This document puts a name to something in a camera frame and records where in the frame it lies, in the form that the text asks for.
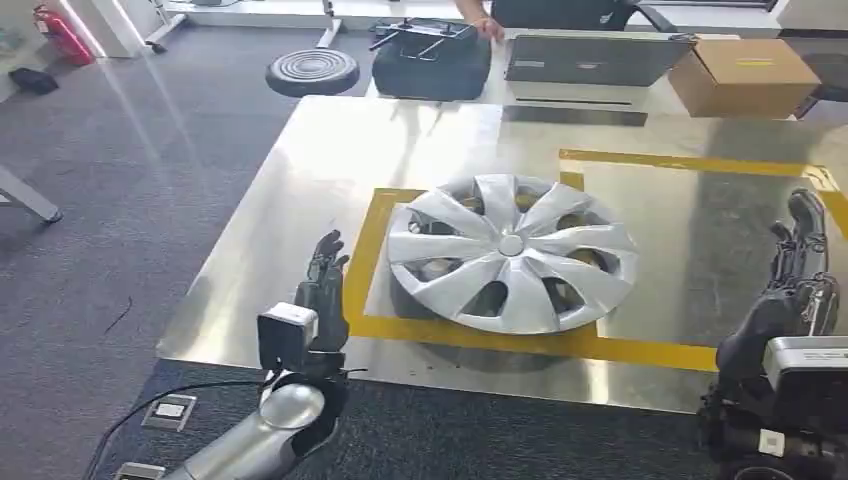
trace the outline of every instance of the fire extinguisher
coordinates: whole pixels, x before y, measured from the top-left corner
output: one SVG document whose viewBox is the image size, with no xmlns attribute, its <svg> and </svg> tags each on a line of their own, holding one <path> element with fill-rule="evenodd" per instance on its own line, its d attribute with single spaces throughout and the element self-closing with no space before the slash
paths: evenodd
<svg viewBox="0 0 848 480">
<path fill-rule="evenodd" d="M 38 31 L 62 52 L 69 62 L 79 66 L 94 62 L 91 50 L 61 15 L 48 9 L 46 5 L 39 5 L 33 11 L 33 17 Z"/>
</svg>

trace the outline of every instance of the stainless steel table surface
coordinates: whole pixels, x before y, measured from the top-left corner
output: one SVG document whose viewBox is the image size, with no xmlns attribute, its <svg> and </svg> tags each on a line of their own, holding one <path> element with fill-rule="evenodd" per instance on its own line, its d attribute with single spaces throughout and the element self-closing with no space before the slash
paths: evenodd
<svg viewBox="0 0 848 480">
<path fill-rule="evenodd" d="M 258 368 L 256 315 L 293 299 L 315 242 L 330 229 L 341 230 L 352 251 L 375 188 L 428 189 L 480 173 L 558 179 L 562 171 L 582 173 L 585 190 L 616 211 L 639 246 L 636 286 L 597 322 L 599 335 L 714 347 L 765 282 L 774 249 L 769 225 L 787 220 L 793 188 L 810 185 L 793 176 L 722 171 L 721 161 L 704 172 L 562 160 L 560 149 L 770 162 L 766 171 L 824 165 L 835 184 L 848 181 L 846 127 L 307 97 L 179 306 L 158 354 Z M 828 227 L 831 270 L 848 285 L 848 243 L 830 214 Z M 386 295 L 379 270 L 369 305 Z M 845 327 L 840 321 L 837 333 L 848 333 Z M 697 408 L 714 376 L 368 337 L 351 338 L 346 351 L 350 368 L 368 368 L 360 378 L 684 412 Z"/>
</svg>

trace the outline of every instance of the hubcap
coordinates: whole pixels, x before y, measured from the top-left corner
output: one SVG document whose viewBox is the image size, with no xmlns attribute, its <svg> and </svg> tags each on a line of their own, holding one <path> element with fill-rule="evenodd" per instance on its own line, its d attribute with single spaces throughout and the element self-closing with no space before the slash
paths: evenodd
<svg viewBox="0 0 848 480">
<path fill-rule="evenodd" d="M 576 328 L 630 292 L 638 254 L 624 225 L 567 185 L 480 175 L 395 212 L 387 255 L 419 303 L 500 333 Z"/>
</svg>

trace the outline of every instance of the black stool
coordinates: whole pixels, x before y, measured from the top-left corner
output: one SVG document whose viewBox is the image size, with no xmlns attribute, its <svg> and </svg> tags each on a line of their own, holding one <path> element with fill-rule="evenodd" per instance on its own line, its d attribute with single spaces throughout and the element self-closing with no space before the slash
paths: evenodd
<svg viewBox="0 0 848 480">
<path fill-rule="evenodd" d="M 265 81 L 287 97 L 337 95 L 359 81 L 359 63 L 338 50 L 301 50 L 274 60 L 265 72 Z"/>
<path fill-rule="evenodd" d="M 804 118 L 821 100 L 848 102 L 848 55 L 815 53 L 803 58 L 822 84 L 798 107 L 795 118 Z"/>
</svg>

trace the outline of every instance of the person's hand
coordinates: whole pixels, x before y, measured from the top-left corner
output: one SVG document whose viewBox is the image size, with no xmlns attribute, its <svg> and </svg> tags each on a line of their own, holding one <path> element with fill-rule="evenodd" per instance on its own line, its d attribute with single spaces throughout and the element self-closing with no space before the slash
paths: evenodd
<svg viewBox="0 0 848 480">
<path fill-rule="evenodd" d="M 483 38 L 494 38 L 498 42 L 502 42 L 504 38 L 504 29 L 500 23 L 495 21 L 494 18 L 490 16 L 485 16 L 479 18 L 473 22 L 471 25 L 477 28 L 477 31 L 480 32 L 480 35 Z"/>
</svg>

